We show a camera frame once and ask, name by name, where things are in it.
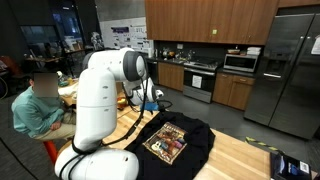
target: sink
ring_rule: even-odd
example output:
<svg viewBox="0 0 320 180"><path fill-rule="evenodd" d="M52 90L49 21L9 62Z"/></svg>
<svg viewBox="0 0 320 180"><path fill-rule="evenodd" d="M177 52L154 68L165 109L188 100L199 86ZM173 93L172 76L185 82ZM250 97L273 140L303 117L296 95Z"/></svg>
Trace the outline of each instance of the sink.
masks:
<svg viewBox="0 0 320 180"><path fill-rule="evenodd" d="M183 64L186 62L186 61L179 60L179 59L168 59L168 60L164 60L164 61L173 62L173 63L177 63L177 64Z"/></svg>

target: floor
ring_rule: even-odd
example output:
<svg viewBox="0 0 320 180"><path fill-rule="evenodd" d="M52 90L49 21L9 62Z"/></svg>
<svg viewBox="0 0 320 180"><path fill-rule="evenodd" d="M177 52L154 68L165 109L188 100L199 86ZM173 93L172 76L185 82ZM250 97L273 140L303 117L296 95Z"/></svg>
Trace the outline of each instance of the floor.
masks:
<svg viewBox="0 0 320 180"><path fill-rule="evenodd" d="M76 62L75 74L77 75L80 72L79 67L79 63ZM244 120L242 111L216 103L203 103L165 87L158 88L165 94L163 99L173 102L170 111L182 112L189 117L198 118L208 123L210 127L241 141L249 136L275 146L285 151L289 156L309 163L314 171L320 172L320 140L304 141L252 121ZM54 167L43 144L30 139L26 135L19 134L13 129L10 107L15 97L16 95L13 95L0 100L0 137L39 179L58 179L54 174ZM59 148L65 141L59 140L55 143ZM33 179L1 142L0 162L0 179Z"/></svg>

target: refrigerator door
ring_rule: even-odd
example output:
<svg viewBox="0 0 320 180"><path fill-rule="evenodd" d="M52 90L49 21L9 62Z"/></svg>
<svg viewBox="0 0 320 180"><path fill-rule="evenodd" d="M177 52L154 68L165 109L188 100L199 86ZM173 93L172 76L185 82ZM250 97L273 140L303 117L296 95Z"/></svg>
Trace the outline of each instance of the refrigerator door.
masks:
<svg viewBox="0 0 320 180"><path fill-rule="evenodd" d="M320 55L311 54L317 36L320 14L313 20L270 123L306 139L311 139L320 125Z"/></svg>
<svg viewBox="0 0 320 180"><path fill-rule="evenodd" d="M269 125L314 14L276 16L244 114Z"/></svg>

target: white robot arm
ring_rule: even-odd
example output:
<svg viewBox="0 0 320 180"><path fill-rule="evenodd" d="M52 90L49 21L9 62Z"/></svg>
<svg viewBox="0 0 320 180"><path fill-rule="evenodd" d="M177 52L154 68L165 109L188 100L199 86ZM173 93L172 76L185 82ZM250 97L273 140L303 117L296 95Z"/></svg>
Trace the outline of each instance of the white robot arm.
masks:
<svg viewBox="0 0 320 180"><path fill-rule="evenodd" d="M140 105L144 99L154 102L163 96L147 78L145 65L142 56L130 48L91 55L88 69L79 79L75 138L56 161L57 176L61 179L137 177L139 164L133 153L100 146L101 140L112 134L117 125L116 81L123 82L131 105Z"/></svg>

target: drawer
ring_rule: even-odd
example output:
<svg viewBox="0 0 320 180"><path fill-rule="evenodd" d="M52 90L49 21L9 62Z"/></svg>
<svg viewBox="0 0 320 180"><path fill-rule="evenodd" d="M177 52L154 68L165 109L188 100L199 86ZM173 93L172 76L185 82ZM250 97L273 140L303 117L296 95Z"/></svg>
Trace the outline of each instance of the drawer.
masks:
<svg viewBox="0 0 320 180"><path fill-rule="evenodd" d="M254 79L253 78L248 78L248 77L243 77L243 76L233 76L233 82L238 82L242 84L248 84L248 85L253 85L254 84Z"/></svg>
<svg viewBox="0 0 320 180"><path fill-rule="evenodd" d="M218 73L217 78L221 79L232 79L233 75L232 74L225 74L225 73Z"/></svg>

